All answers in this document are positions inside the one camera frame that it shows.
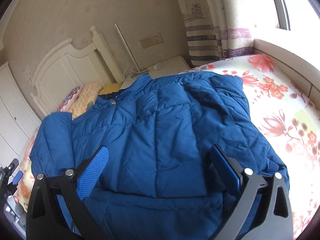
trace white cabinet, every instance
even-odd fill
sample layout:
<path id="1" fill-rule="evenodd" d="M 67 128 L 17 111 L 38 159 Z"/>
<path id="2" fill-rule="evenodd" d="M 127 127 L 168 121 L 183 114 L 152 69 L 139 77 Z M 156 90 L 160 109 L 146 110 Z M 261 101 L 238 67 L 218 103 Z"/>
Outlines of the white cabinet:
<path id="1" fill-rule="evenodd" d="M 5 167 L 23 155 L 24 148 L 41 121 L 24 99 L 9 69 L 0 67 L 0 165 Z"/>

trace striped curtain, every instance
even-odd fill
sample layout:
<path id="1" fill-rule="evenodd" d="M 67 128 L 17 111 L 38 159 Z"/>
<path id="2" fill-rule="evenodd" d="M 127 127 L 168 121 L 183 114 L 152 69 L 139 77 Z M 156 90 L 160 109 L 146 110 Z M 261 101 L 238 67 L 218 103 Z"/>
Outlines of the striped curtain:
<path id="1" fill-rule="evenodd" d="M 252 54 L 244 0 L 178 0 L 194 66 Z"/>

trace silver bolt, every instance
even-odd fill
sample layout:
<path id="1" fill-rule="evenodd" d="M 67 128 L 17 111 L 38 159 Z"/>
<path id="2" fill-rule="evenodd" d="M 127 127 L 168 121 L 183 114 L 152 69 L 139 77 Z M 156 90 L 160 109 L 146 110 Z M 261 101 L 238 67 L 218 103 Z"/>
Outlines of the silver bolt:
<path id="1" fill-rule="evenodd" d="M 67 176 L 72 176 L 73 175 L 73 170 L 72 169 L 66 170 L 66 175 Z"/>
<path id="2" fill-rule="evenodd" d="M 281 175 L 279 172 L 276 172 L 276 173 L 275 173 L 275 177 L 276 177 L 277 179 L 282 179 L 282 175 Z"/>
<path id="3" fill-rule="evenodd" d="M 244 173 L 251 176 L 253 174 L 253 170 L 251 170 L 250 168 L 245 168 Z"/>
<path id="4" fill-rule="evenodd" d="M 39 173 L 39 174 L 37 175 L 37 179 L 38 179 L 38 180 L 43 179 L 43 177 L 44 177 L 44 175 L 43 175 L 42 173 Z"/>

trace yellow cloth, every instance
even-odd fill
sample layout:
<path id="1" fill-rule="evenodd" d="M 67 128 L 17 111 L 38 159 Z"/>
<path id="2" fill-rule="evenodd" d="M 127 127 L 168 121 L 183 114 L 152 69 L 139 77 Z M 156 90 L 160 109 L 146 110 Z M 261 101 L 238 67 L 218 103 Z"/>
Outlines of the yellow cloth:
<path id="1" fill-rule="evenodd" d="M 118 92 L 120 90 L 120 86 L 117 83 L 112 83 L 105 86 L 99 93 L 99 95 L 107 95 L 113 92 Z"/>
<path id="2" fill-rule="evenodd" d="M 101 89 L 102 85 L 100 83 L 92 83 L 84 86 L 78 99 L 70 107 L 69 112 L 72 113 L 72 118 L 76 118 L 85 113 L 85 111 L 95 103 Z"/>

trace headboard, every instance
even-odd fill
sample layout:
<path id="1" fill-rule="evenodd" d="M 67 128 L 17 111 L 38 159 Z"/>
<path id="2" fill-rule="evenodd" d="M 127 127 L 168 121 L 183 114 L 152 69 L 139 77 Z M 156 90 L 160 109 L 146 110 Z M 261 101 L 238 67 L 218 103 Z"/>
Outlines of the headboard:
<path id="1" fill-rule="evenodd" d="M 92 43 L 78 50 L 69 38 L 55 46 L 40 62 L 32 79 L 37 89 L 34 102 L 47 116 L 55 112 L 66 95 L 76 86 L 100 82 L 103 86 L 124 81 L 107 42 L 96 27 L 91 27 Z"/>

